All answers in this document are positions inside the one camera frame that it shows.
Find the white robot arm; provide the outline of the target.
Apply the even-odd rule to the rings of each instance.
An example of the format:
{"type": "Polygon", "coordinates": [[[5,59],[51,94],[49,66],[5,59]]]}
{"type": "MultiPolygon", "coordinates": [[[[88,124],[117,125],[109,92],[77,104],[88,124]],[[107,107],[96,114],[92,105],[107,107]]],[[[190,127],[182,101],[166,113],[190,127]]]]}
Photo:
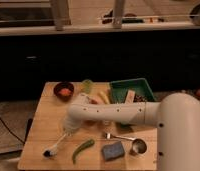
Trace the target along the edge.
{"type": "Polygon", "coordinates": [[[157,171],[200,171],[200,102],[173,93],[160,102],[91,104],[79,94],[67,108],[64,130],[76,132],[85,120],[108,120],[157,128],[157,171]]]}

